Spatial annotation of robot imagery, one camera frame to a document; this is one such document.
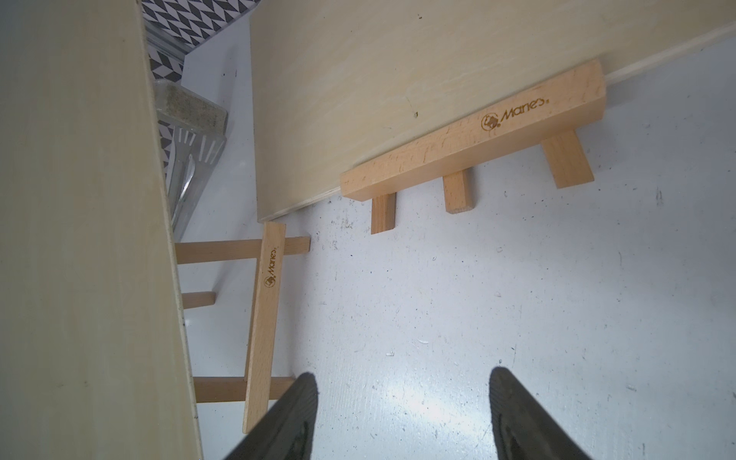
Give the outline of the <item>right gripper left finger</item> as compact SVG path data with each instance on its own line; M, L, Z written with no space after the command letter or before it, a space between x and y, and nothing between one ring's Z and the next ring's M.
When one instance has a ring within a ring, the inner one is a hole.
M304 373L226 459L310 459L317 409L315 375Z

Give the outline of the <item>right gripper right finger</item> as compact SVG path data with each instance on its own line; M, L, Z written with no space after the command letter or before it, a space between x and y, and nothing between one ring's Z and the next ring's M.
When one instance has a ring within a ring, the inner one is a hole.
M498 458L590 460L509 369L492 370L489 397Z

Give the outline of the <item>light plywood board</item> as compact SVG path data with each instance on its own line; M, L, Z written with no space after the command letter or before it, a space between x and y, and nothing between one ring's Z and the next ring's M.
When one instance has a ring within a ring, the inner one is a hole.
M249 15L257 215L586 61L618 82L735 29L731 1L263 1Z
M199 459L136 1L1 5L1 455Z

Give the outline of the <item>wooden easel with label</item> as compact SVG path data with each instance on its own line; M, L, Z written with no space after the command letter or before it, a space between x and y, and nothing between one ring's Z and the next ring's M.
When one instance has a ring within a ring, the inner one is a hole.
M577 128L601 120L607 84L594 59L344 172L343 197L372 203L374 234L395 226L398 192L441 178L450 214L473 209L471 169L540 145L557 188L594 175Z

